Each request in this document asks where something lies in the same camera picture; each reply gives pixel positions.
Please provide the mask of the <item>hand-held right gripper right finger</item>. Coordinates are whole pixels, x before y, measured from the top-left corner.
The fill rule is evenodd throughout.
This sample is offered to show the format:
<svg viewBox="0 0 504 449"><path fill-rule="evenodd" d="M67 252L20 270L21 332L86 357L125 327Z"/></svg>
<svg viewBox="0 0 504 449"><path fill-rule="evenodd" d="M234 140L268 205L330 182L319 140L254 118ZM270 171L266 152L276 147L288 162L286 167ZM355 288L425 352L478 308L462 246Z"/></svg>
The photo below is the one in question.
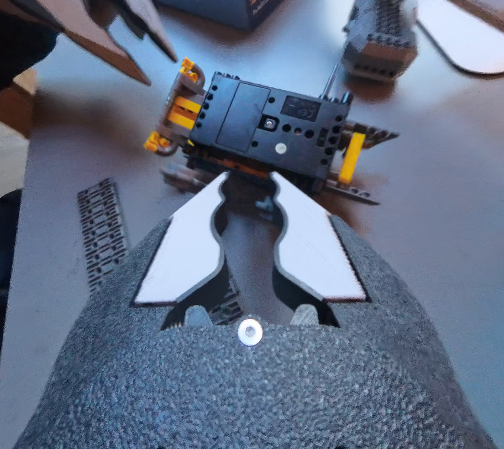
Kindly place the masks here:
<svg viewBox="0 0 504 449"><path fill-rule="evenodd" d="M274 246L278 272L320 302L362 302L366 292L350 263L331 216L279 173L274 209L282 226Z"/></svg>

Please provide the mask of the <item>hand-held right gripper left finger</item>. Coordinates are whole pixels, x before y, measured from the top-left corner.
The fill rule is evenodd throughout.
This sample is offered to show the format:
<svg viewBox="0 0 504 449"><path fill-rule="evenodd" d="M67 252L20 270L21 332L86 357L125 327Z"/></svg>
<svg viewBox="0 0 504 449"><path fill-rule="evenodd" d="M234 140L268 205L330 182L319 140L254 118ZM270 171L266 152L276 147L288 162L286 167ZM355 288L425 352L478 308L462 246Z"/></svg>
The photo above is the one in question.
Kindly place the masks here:
<svg viewBox="0 0 504 449"><path fill-rule="evenodd" d="M214 179L169 219L134 297L136 306L213 307L228 292L222 234L229 172Z"/></svg>

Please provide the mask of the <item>black yellow toy brick vehicle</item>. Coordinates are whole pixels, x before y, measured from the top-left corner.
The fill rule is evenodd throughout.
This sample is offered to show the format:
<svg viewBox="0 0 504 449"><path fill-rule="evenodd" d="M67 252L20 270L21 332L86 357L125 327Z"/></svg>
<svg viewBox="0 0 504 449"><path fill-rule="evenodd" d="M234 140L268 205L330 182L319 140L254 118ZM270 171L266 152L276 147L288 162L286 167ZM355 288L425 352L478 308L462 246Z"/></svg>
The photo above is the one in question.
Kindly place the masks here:
<svg viewBox="0 0 504 449"><path fill-rule="evenodd" d="M185 58L161 118L143 144L160 157L179 150L184 166L258 181L277 172L312 196L331 191L380 205L352 185L363 150L396 139L390 130L349 118L353 94L328 100L215 72L208 88L202 68Z"/></svg>

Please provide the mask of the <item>grey metal toy axle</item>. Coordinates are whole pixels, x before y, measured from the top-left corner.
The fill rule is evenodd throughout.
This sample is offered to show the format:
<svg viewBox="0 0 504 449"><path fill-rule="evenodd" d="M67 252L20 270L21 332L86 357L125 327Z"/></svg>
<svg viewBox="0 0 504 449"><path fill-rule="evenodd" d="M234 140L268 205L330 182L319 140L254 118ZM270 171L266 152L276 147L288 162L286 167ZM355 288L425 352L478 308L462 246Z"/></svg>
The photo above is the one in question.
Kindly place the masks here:
<svg viewBox="0 0 504 449"><path fill-rule="evenodd" d="M330 75L329 75L329 78L323 88L323 91L322 93L320 94L319 98L320 99L323 99L323 100L328 100L329 99L329 94L334 86L334 83L335 83L335 80L336 80L336 77L337 77L337 74L338 74L338 71L339 71L339 67L340 67L340 62L338 61L335 66L333 67Z"/></svg>

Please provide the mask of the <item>grey desk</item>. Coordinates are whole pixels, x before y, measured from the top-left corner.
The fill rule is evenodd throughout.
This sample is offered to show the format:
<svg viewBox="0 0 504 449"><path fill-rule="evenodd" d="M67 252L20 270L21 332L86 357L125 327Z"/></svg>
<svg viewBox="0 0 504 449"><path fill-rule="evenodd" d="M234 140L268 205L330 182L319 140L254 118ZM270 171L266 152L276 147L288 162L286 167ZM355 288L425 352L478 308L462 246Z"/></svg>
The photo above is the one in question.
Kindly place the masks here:
<svg viewBox="0 0 504 449"><path fill-rule="evenodd" d="M284 0L251 33L160 7L180 58L215 71L319 95L353 0ZM1 448L40 400L89 297L77 194L117 184L130 246L189 198L164 183L143 149L179 66L120 19L114 38L152 86L118 73L60 36L37 66L1 363ZM351 118L396 131L359 158L354 184L381 205L324 194L425 307L472 410L503 448L503 79L456 72L423 33L394 88L351 80Z"/></svg>

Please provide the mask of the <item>long grey toy track strip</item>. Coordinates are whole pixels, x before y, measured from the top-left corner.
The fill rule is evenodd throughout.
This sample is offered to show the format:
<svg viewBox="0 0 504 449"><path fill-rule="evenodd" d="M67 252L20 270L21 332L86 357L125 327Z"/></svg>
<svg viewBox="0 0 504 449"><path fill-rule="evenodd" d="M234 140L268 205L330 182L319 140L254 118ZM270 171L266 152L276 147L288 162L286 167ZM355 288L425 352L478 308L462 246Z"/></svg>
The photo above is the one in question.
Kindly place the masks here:
<svg viewBox="0 0 504 449"><path fill-rule="evenodd" d="M99 291L105 278L129 253L118 189L105 178L77 194L83 239L85 269L91 294Z"/></svg>

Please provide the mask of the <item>person's dark jacket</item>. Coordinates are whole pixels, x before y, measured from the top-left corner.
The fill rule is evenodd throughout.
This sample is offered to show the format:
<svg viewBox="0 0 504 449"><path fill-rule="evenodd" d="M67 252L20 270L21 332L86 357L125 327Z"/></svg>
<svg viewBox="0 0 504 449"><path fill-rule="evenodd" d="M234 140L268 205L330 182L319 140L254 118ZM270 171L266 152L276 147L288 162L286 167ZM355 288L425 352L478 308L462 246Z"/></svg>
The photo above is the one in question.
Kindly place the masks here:
<svg viewBox="0 0 504 449"><path fill-rule="evenodd" d="M7 314L21 199L22 189L16 189L1 197L1 343Z"/></svg>

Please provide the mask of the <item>dark grey brick block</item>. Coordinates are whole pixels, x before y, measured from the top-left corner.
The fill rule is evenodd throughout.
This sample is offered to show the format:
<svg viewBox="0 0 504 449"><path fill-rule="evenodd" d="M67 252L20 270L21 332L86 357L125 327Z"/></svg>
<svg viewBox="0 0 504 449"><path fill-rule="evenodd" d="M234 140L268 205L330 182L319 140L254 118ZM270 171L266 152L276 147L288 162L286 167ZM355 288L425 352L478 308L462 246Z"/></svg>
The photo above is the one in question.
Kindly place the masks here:
<svg viewBox="0 0 504 449"><path fill-rule="evenodd" d="M352 76L394 82L416 59L418 0L354 0L342 63Z"/></svg>

